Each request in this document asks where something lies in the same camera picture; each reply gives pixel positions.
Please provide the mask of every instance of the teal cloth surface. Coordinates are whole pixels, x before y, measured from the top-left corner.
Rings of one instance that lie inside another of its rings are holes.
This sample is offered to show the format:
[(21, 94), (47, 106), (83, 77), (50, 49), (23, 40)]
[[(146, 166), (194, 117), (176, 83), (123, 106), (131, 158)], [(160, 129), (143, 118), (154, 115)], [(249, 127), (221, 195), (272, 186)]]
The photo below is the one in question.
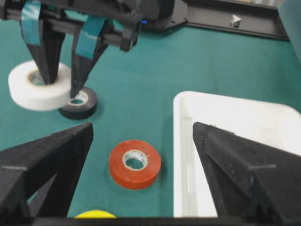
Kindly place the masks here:
[(301, 1), (286, 0), (278, 7), (279, 15), (301, 62)]
[[(289, 42), (181, 28), (143, 33), (129, 53), (109, 47), (86, 85), (98, 94), (98, 109), (73, 121), (58, 111), (31, 112), (13, 103), (8, 75), (31, 60), (16, 22), (0, 22), (0, 150), (91, 121), (94, 141), (69, 216), (105, 210), (117, 217), (173, 215), (173, 98), (182, 91), (242, 97), (289, 105), (301, 112), (301, 67)], [(61, 61), (71, 65), (72, 37)], [(120, 142), (139, 139), (162, 158), (155, 184), (128, 191), (111, 179), (108, 159)]]

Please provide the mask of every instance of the black tape roll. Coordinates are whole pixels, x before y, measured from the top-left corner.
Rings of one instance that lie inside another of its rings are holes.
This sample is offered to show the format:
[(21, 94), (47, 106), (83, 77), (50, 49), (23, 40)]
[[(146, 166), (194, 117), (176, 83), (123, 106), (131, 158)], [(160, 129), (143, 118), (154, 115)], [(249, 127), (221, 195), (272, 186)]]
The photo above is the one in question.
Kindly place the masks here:
[(84, 86), (77, 96), (58, 111), (68, 119), (86, 119), (97, 109), (96, 93)]

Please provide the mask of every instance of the electrical tape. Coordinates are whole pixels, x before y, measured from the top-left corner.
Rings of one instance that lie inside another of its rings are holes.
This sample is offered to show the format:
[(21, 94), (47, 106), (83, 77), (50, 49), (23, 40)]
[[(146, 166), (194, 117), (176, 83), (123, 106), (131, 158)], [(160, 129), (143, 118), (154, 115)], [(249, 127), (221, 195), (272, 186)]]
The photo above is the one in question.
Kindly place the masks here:
[(61, 115), (68, 119), (86, 119), (97, 109), (97, 94), (90, 88), (84, 86), (76, 97), (59, 109)]
[(59, 64), (57, 79), (50, 85), (38, 85), (39, 70), (34, 61), (15, 67), (8, 76), (12, 99), (19, 106), (33, 111), (51, 111), (70, 101), (71, 70)]
[[(143, 163), (141, 169), (127, 166), (127, 160), (137, 159)], [(139, 140), (118, 144), (111, 152), (109, 170), (115, 182), (127, 189), (140, 190), (151, 186), (160, 171), (161, 158), (156, 149)]]

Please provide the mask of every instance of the white tape roll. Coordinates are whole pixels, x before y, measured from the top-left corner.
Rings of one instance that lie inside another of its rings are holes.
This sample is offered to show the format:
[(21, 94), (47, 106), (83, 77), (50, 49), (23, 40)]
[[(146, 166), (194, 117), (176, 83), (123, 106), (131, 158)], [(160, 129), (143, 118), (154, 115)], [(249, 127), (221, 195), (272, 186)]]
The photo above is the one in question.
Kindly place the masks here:
[(70, 101), (71, 70), (59, 64), (57, 79), (50, 85), (38, 85), (38, 67), (34, 61), (14, 68), (8, 77), (10, 95), (19, 106), (34, 111), (51, 111)]

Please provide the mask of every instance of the tape roll core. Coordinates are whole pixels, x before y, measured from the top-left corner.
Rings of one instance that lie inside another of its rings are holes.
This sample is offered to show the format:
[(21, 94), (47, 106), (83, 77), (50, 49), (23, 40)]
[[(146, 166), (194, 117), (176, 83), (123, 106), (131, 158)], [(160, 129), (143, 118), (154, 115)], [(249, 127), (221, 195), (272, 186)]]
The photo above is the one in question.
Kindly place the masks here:
[[(126, 161), (137, 159), (141, 169), (127, 166)], [(156, 149), (140, 140), (129, 140), (117, 145), (110, 154), (109, 171), (115, 182), (127, 189), (140, 190), (151, 186), (160, 171), (161, 158)]]

